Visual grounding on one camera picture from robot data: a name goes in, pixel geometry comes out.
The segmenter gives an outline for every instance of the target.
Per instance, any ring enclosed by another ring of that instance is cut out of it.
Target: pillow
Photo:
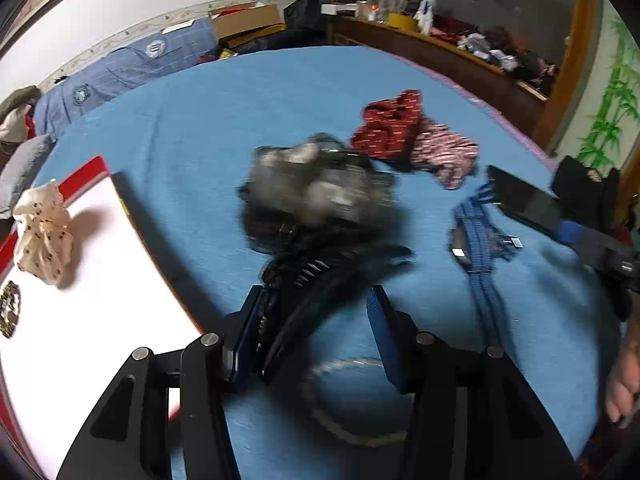
[[[41,95],[37,86],[27,86],[26,88],[20,88],[12,92],[7,99],[0,103],[0,123],[4,123],[6,115],[11,110],[18,106],[32,104],[32,102],[36,102]]]
[[[0,173],[0,219],[12,217],[14,205],[38,174],[56,143],[53,135],[33,137],[16,148]]]

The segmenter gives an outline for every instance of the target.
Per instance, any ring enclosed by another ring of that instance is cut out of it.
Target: gray pillow
[[[15,203],[38,174],[47,155],[56,143],[51,135],[42,135],[25,140],[0,173],[0,219],[12,217]]]

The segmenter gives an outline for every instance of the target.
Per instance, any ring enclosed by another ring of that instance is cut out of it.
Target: black metal bracket
[[[223,340],[209,333],[184,350],[127,358],[74,440],[58,480],[169,480],[168,389],[180,388],[190,480],[238,480],[220,394]]]
[[[367,313],[389,381],[415,393],[401,480],[577,480],[544,406],[498,347],[472,352],[418,332],[375,285]]]

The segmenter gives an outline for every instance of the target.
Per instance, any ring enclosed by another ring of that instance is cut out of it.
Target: green bamboo painting
[[[640,73],[634,64],[640,59],[640,49],[631,37],[628,28],[620,19],[611,21],[611,28],[618,37],[616,53],[609,66],[611,75],[602,95],[600,109],[593,118],[593,124],[586,137],[581,138],[578,160],[604,173],[614,165],[607,155],[613,151],[620,154],[622,128],[620,122],[626,117],[640,123],[636,87],[640,83]]]

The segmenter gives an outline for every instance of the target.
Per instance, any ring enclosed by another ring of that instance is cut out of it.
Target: red border
[[[110,174],[109,168],[102,156],[98,155],[92,158],[82,168],[73,172],[59,184],[58,189],[62,194],[65,205],[69,205],[89,187]],[[4,275],[14,262],[14,247],[17,241],[18,232],[14,229],[0,246],[0,276]],[[9,401],[8,399],[4,399],[2,391],[0,391],[0,422],[6,428],[9,437],[14,441],[18,449],[24,455],[31,456],[28,454],[22,435],[14,424],[14,417]]]

